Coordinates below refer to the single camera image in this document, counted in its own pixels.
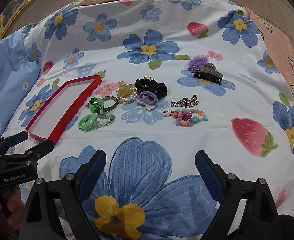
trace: blue pillow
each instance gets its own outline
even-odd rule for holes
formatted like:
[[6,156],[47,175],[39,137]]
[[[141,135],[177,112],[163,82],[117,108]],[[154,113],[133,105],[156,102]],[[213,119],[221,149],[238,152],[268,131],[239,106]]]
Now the blue pillow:
[[22,32],[0,41],[0,137],[38,79],[40,66],[27,58]]

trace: screw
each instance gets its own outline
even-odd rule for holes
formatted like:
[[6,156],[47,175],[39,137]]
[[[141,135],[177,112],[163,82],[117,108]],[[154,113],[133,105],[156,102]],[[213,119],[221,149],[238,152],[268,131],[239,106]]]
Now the screw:
[[258,179],[258,181],[260,184],[266,184],[266,180],[263,178]]
[[228,178],[229,178],[229,179],[232,179],[232,180],[233,180],[233,179],[236,179],[236,177],[237,177],[237,176],[234,175],[233,173],[229,173],[229,174],[228,174]]
[[75,175],[72,174],[72,173],[69,173],[69,174],[66,175],[67,180],[72,180],[74,177],[75,177]]
[[38,185],[39,185],[39,184],[42,184],[42,183],[43,183],[43,179],[42,179],[42,178],[39,178],[39,179],[37,179],[35,182],[36,182],[36,184],[38,184]]

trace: floral bedsheet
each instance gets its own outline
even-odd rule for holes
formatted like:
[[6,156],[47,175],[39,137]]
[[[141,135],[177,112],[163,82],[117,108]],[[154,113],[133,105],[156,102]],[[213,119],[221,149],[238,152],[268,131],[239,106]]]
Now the floral bedsheet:
[[[151,76],[168,94],[148,111],[119,105],[116,121],[90,132],[77,122],[82,106],[38,174],[56,180],[75,172],[96,149],[107,164],[83,208],[107,239],[169,239],[203,234],[217,212],[194,163],[205,150],[226,173],[265,178],[278,213],[294,216],[294,100],[270,58],[260,31],[227,0],[121,0],[56,11],[22,28],[28,58],[42,72],[17,108],[4,136],[23,130],[64,82],[98,73],[93,96],[117,95],[119,82]],[[189,61],[200,56],[224,75],[221,84],[194,78]],[[196,94],[208,122],[176,126],[163,111]],[[11,149],[38,143],[29,138]],[[27,199],[32,183],[21,185]],[[58,203],[59,213],[65,217]],[[238,213],[235,229],[241,219]],[[71,237],[68,226],[64,226]]]

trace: green scrunchie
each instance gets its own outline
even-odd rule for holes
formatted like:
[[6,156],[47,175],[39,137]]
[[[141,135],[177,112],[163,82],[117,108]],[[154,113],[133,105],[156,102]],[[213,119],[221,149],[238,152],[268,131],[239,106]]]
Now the green scrunchie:
[[98,124],[98,114],[87,114],[78,123],[78,129],[81,131],[90,131],[93,129],[93,125]]
[[89,102],[88,102],[88,106],[90,111],[93,114],[103,114],[104,111],[104,102],[101,98],[92,98]]

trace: human hand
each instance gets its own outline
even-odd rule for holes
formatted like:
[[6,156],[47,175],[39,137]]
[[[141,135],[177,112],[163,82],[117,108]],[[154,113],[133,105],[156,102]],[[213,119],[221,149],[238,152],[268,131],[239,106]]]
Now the human hand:
[[12,188],[10,198],[7,202],[7,208],[12,214],[7,219],[7,223],[15,230],[19,230],[20,222],[22,220],[24,206],[20,199],[20,187],[17,185]]

